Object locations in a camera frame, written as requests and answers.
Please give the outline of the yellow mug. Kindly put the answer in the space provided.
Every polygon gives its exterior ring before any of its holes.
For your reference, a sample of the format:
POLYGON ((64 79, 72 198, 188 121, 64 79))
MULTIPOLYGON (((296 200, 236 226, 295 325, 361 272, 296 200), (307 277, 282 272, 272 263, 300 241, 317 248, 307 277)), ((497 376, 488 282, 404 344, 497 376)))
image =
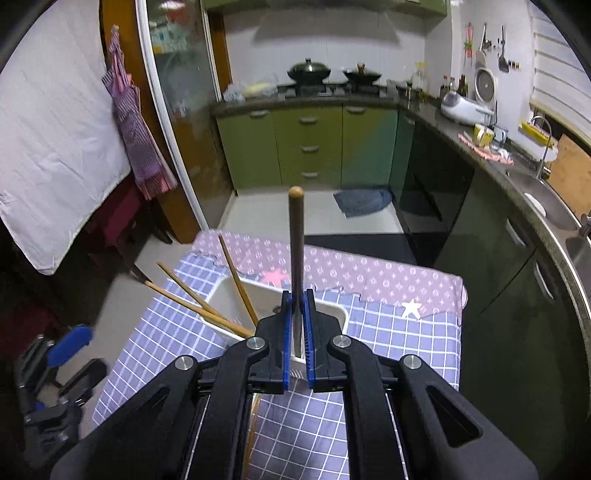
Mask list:
POLYGON ((494 131, 483 124, 476 124, 473 130, 473 144, 479 148, 485 148, 491 145, 495 138, 494 131))

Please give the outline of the black gas stove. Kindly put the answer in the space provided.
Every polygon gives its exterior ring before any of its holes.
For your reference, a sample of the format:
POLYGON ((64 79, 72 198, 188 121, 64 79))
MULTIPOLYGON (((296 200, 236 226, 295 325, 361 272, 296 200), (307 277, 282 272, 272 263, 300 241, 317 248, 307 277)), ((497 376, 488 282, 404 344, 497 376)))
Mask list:
POLYGON ((294 97, 368 97, 388 98, 387 88, 377 84, 356 85, 351 82, 323 83, 317 85, 283 84, 276 87, 277 93, 286 98, 294 97))

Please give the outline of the wooden chopstick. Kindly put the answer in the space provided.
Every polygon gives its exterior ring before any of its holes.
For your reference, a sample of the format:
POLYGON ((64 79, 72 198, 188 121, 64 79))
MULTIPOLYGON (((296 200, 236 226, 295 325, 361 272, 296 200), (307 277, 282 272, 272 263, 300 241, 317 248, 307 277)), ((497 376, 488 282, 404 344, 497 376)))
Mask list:
POLYGON ((303 296, 304 296, 304 189, 292 186, 288 191, 290 215, 290 274, 293 297, 294 355, 303 355, 303 296))
POLYGON ((252 408, 250 408, 249 414, 249 432, 247 432, 246 444, 245 444, 245 461, 243 462, 242 478, 245 479, 247 472, 249 472, 250 458, 252 457, 252 451, 254 444, 256 443, 256 424, 259 419, 259 406, 260 396, 254 394, 252 398, 252 408))
POLYGON ((252 302, 249 300, 249 295, 245 291, 245 287, 242 285, 242 280, 239 278, 238 270, 235 268, 235 264, 231 259, 231 255, 228 251, 228 246, 226 246, 224 238, 221 234, 217 236, 218 242, 221 245, 221 251, 224 255, 226 263, 228 263, 228 268, 231 273, 231 277, 233 282, 235 282, 236 290, 238 290, 238 294, 240 299, 242 299, 243 305, 245 305, 245 310, 249 314, 250 320, 252 320, 252 324, 257 326, 259 323, 259 318, 256 316, 256 310, 253 309, 252 302))
POLYGON ((177 284, 183 291, 190 296, 202 309, 205 311, 214 314, 218 317, 221 317, 221 313, 214 309, 211 305, 209 305, 204 298, 201 298, 197 295, 188 285, 186 285, 181 279, 179 279, 174 272, 166 267, 163 263, 157 262, 156 265, 175 283, 177 284))
POLYGON ((158 287, 157 285, 153 284, 152 282, 145 281, 144 285, 155 291, 156 293, 164 296, 165 298, 183 306, 185 309, 190 310, 193 313, 197 313, 200 315, 204 320, 211 325, 216 327, 222 328, 226 331, 232 332, 235 335, 238 335, 242 338, 249 338, 254 335, 252 331, 247 330, 245 327, 242 327, 238 324, 232 323, 218 315, 212 314, 211 312, 206 311, 204 308, 198 307, 195 304, 192 304, 184 299, 172 295, 168 291, 164 290, 163 288, 158 287))

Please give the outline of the steel kitchen sink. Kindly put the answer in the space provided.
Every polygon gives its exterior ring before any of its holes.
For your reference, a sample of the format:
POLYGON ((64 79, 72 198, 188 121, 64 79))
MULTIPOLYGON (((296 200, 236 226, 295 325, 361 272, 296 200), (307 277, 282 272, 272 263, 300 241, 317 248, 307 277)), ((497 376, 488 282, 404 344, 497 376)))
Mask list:
POLYGON ((558 235, 570 262, 587 290, 590 289, 590 224, 583 225, 545 181, 509 170, 506 176, 558 235))

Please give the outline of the wooden cutting board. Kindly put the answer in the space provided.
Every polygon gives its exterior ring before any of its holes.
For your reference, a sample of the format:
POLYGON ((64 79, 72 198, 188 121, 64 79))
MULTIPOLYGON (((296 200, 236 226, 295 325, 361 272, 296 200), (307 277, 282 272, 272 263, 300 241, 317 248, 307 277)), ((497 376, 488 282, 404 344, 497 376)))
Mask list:
POLYGON ((590 156, 567 135, 563 135, 550 170, 549 184, 575 215, 581 217, 588 214, 591 206, 590 156))

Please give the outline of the black wok with lid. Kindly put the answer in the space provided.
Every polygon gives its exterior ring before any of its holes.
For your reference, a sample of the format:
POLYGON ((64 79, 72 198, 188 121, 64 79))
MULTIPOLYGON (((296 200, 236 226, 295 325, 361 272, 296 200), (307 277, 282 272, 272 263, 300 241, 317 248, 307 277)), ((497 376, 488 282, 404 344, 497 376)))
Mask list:
POLYGON ((298 85, 319 85, 329 78, 332 70, 325 64, 314 62, 307 58, 303 63, 297 63, 287 71, 287 76, 298 85))

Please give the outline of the wooden chopstick on table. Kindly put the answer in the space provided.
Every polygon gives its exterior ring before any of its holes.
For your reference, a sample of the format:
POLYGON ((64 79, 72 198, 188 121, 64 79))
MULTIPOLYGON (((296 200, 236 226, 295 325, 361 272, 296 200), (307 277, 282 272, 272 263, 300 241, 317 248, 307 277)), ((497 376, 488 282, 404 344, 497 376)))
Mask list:
POLYGON ((256 443, 256 424, 259 419, 259 406, 260 396, 254 394, 252 398, 252 408, 250 408, 249 414, 249 432, 247 432, 246 444, 245 444, 245 461, 243 462, 242 478, 245 479, 247 472, 249 472, 250 458, 252 457, 252 451, 254 444, 256 443))

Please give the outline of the green lower kitchen cabinets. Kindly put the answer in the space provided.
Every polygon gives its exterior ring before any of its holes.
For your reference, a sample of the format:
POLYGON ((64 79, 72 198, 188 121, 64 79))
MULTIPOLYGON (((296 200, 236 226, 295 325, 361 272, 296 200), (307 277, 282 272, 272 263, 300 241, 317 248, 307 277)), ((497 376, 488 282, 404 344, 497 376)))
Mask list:
POLYGON ((217 127, 238 191, 391 187, 405 180, 414 136, 398 110, 362 105, 252 110, 217 127))

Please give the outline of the white hanging sheet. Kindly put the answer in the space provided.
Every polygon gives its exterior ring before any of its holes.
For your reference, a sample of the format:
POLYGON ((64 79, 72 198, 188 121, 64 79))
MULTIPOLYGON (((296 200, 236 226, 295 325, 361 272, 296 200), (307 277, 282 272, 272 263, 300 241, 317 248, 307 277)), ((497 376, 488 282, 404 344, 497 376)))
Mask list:
POLYGON ((57 1, 1 73, 1 220, 44 275, 130 172, 105 70, 98 2, 57 1))

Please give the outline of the white rice cooker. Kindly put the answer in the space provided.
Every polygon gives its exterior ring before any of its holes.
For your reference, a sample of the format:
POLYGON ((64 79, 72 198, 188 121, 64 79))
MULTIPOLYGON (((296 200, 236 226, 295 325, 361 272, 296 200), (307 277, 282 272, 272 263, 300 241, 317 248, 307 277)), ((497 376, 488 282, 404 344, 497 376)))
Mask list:
POLYGON ((447 118, 466 126, 494 125, 497 121, 497 84, 491 70, 479 68, 475 76, 475 99, 449 91, 440 110, 447 118))

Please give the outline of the white window blind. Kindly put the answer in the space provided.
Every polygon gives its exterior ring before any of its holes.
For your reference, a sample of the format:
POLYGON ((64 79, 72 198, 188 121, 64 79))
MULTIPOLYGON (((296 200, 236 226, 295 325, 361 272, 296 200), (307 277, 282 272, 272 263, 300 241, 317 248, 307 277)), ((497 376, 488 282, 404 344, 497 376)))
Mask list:
POLYGON ((554 23, 533 3, 531 104, 580 132, 590 130, 590 79, 554 23))

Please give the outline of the glass sliding door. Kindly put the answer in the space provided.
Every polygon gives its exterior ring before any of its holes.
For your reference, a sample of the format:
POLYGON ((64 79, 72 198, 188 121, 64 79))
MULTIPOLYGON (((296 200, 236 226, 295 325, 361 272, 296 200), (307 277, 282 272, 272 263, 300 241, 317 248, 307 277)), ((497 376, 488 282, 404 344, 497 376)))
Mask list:
POLYGON ((219 99, 200 1, 137 1, 142 57, 172 169, 202 230, 217 228, 233 187, 211 106, 219 99))

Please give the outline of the purple checkered apron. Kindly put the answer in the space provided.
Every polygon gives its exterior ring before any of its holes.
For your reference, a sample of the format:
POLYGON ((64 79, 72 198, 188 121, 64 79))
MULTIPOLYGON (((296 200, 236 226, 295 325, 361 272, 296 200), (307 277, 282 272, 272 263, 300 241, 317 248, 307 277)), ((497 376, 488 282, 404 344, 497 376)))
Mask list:
POLYGON ((135 184, 146 200, 177 187, 177 181, 146 124, 140 90, 125 69, 119 28, 113 25, 108 44, 109 64, 102 83, 113 102, 118 126, 135 184))

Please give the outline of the hanging black spatula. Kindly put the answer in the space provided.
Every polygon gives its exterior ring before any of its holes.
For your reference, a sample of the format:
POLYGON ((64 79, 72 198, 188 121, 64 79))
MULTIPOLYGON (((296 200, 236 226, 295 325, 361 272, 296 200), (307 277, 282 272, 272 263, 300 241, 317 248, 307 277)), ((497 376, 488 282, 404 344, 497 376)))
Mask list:
POLYGON ((508 73, 510 71, 508 60, 505 56, 506 51, 506 26, 501 26, 501 40, 500 40, 500 55, 498 58, 498 68, 503 73, 508 73))

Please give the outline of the white plastic utensil holder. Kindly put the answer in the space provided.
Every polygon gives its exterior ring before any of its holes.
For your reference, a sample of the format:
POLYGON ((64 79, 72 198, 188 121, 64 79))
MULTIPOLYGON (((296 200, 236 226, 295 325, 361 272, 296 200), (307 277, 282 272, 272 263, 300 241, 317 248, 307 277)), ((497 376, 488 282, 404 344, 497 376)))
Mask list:
MULTIPOLYGON (((242 280, 242 285, 245 287, 245 292, 259 319, 270 317, 280 307, 283 290, 247 279, 242 280)), ((252 318, 247 313, 242 297, 231 276, 219 279, 205 300, 214 310, 221 313, 222 318, 239 325, 242 329, 249 330, 249 332, 256 331, 256 326, 252 323, 252 318)), ((318 312, 337 318, 339 327, 342 332, 346 333, 349 327, 349 313, 344 307, 317 298, 315 299, 315 308, 318 312)), ((304 355, 296 356, 294 352, 291 353, 290 376, 298 380, 307 378, 304 355)))

